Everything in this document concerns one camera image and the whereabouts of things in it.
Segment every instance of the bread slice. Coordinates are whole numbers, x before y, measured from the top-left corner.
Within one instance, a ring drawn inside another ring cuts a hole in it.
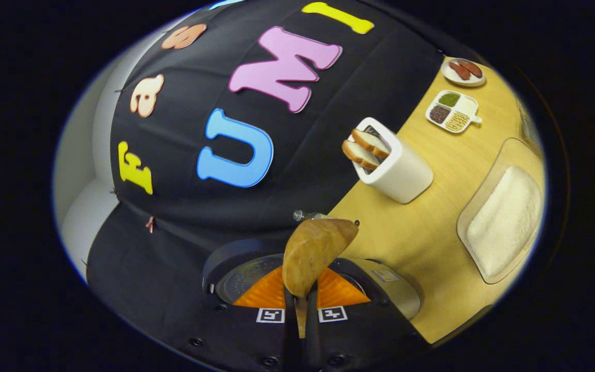
[[[359,129],[352,130],[352,137],[357,144],[364,148],[364,150],[371,151],[371,153],[378,156],[378,158],[387,159],[387,156],[389,156],[390,149],[380,137],[371,133],[362,132]]]
[[[378,159],[376,159],[372,153],[364,150],[362,146],[355,142],[348,141],[346,139],[341,145],[341,149],[350,160],[358,163],[370,171],[375,170],[375,168],[380,165],[380,163],[378,163]]]

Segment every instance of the beans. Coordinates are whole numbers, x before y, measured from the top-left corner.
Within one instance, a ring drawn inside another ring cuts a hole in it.
[[[442,124],[442,122],[444,122],[444,119],[447,118],[447,115],[449,115],[450,112],[451,110],[449,110],[448,108],[436,105],[430,111],[430,114],[428,116],[430,116],[430,118],[437,124]]]
[[[458,102],[459,98],[459,94],[445,94],[442,97],[440,97],[440,100],[438,102],[446,106],[453,107],[454,104]]]
[[[469,120],[469,116],[461,114],[461,113],[454,113],[451,119],[446,124],[448,129],[458,131],[463,129]]]

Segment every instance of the bread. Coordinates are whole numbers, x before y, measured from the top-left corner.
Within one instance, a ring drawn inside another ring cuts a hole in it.
[[[281,278],[293,296],[305,299],[311,286],[350,245],[358,228],[342,219],[305,220],[286,242]]]
[[[378,163],[378,160],[373,156],[372,153],[364,150],[362,146],[355,142],[348,141],[346,139],[341,145],[341,149],[350,160],[358,163],[359,165],[370,171],[375,170],[375,168],[378,167],[378,165],[380,165],[380,163]]]
[[[454,64],[453,62],[449,62],[449,67],[451,67],[453,69],[453,71],[456,71],[456,73],[458,74],[458,76],[461,77],[461,79],[463,80],[469,80],[469,70],[464,68],[463,66]]]
[[[373,155],[378,156],[381,159],[387,159],[389,156],[390,149],[380,137],[362,132],[359,129],[352,130],[352,137],[355,139],[355,143],[359,144],[364,150],[371,151]]]
[[[481,72],[479,66],[473,64],[472,62],[458,61],[458,64],[460,64],[460,66],[463,66],[466,70],[470,71],[472,75],[476,76],[477,78],[481,78],[481,76],[483,76],[483,73]]]

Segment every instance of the screw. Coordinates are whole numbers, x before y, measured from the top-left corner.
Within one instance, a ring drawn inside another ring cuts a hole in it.
[[[266,357],[266,358],[263,358],[263,365],[267,365],[268,367],[272,367],[273,365],[277,365],[277,363],[279,363],[279,360],[277,360],[277,358],[275,358],[275,357]]]
[[[293,212],[293,219],[295,221],[300,222],[300,221],[302,221],[303,217],[304,217],[304,212],[302,212],[300,209]]]
[[[342,365],[346,362],[346,357],[343,355],[333,355],[327,360],[329,365]]]
[[[203,341],[201,341],[198,338],[191,338],[190,344],[196,348],[200,348],[201,346],[203,346]]]

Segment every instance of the blue letter u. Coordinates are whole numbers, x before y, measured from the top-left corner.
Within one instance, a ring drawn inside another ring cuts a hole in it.
[[[250,188],[265,177],[274,152],[272,140],[266,132],[227,118],[221,108],[216,108],[208,118],[206,137],[212,140],[219,135],[248,143],[254,150],[254,156],[247,164],[236,163],[213,155],[212,149],[206,146],[201,149],[196,162],[196,174],[200,179],[213,178],[239,188]]]

